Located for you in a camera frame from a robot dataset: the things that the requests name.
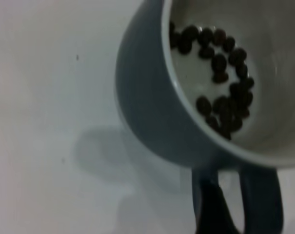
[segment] dark roasted coffee bean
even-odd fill
[[[203,46],[207,47],[209,43],[212,41],[213,38],[213,32],[210,28],[204,28],[198,36],[198,43]]]
[[[194,41],[198,38],[199,31],[196,26],[191,25],[183,30],[181,36],[183,40]]]
[[[169,34],[171,35],[172,33],[174,33],[175,32],[175,29],[176,29],[175,24],[172,21],[170,21]]]
[[[228,123],[231,122],[233,118],[233,113],[231,112],[230,108],[223,109],[220,111],[220,122],[221,123]]]
[[[241,48],[237,48],[230,53],[229,63],[232,66],[238,66],[242,64],[246,58],[247,58],[246,51]]]
[[[222,29],[216,29],[214,32],[214,37],[212,39],[212,43],[215,46],[221,46],[226,40],[226,33]]]
[[[230,85],[230,93],[231,97],[237,101],[247,93],[247,90],[240,83],[233,83]]]
[[[223,44],[223,50],[227,53],[231,52],[235,47],[235,39],[233,37],[227,37]]]
[[[241,127],[243,126],[243,121],[236,117],[232,122],[231,122],[231,133],[237,132]]]
[[[251,92],[248,92],[246,97],[247,106],[250,106],[253,100],[254,100],[254,95]]]
[[[177,47],[179,41],[181,38],[181,34],[180,33],[172,33],[170,35],[170,48],[174,49]]]
[[[245,109],[237,110],[237,112],[235,113],[235,115],[237,117],[240,117],[240,118],[244,119],[244,118],[248,118],[249,117],[250,112],[249,112],[249,110],[247,108],[245,108]]]
[[[244,93],[238,100],[237,100],[237,106],[239,109],[247,108],[251,105],[253,101],[253,94],[251,92]]]
[[[213,103],[213,111],[216,114],[220,113],[220,108],[223,105],[227,105],[227,98],[225,96],[218,97]]]
[[[196,107],[198,112],[203,116],[209,116],[212,111],[211,104],[205,96],[201,96],[197,99]]]
[[[231,133],[230,133],[231,127],[228,123],[226,124],[222,124],[220,129],[219,129],[219,133],[221,136],[223,136],[224,138],[231,140]]]
[[[254,82],[254,79],[247,78],[247,79],[242,80],[240,82],[240,84],[245,90],[249,90],[254,86],[255,82]]]
[[[229,108],[230,108],[230,110],[233,113],[236,112],[237,111],[237,103],[236,103],[235,99],[233,99],[233,98],[230,97],[228,99],[228,102],[229,102]]]
[[[215,73],[212,80],[216,84],[221,84],[227,82],[229,79],[229,75],[226,72],[218,72]]]
[[[212,58],[211,66],[214,72],[224,72],[226,69],[226,58],[222,54],[217,54]]]
[[[241,64],[241,65],[238,65],[236,67],[236,75],[240,78],[240,79],[245,79],[247,78],[247,75],[248,75],[248,68],[247,68],[247,65],[246,64]]]
[[[214,116],[209,116],[206,118],[206,123],[214,130],[218,130],[219,129],[219,124],[217,122],[216,117]]]
[[[187,55],[192,50],[192,42],[190,40],[180,39],[177,48],[182,55]]]
[[[212,59],[215,55],[215,50],[212,47],[202,47],[199,51],[199,57],[202,59]]]

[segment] mug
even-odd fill
[[[224,29],[248,54],[251,114],[228,141],[196,111],[196,98],[228,94],[209,65],[171,51],[169,22]],[[197,233],[238,233],[217,181],[239,172],[245,233],[283,227],[277,168],[295,166],[295,0],[145,0],[126,30],[116,69],[122,118],[158,156],[192,169]]]

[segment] white surface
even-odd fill
[[[0,0],[0,234],[194,233],[190,172],[142,149],[114,104],[140,3]],[[280,178],[295,234],[295,170]],[[234,208],[237,182],[223,177]]]

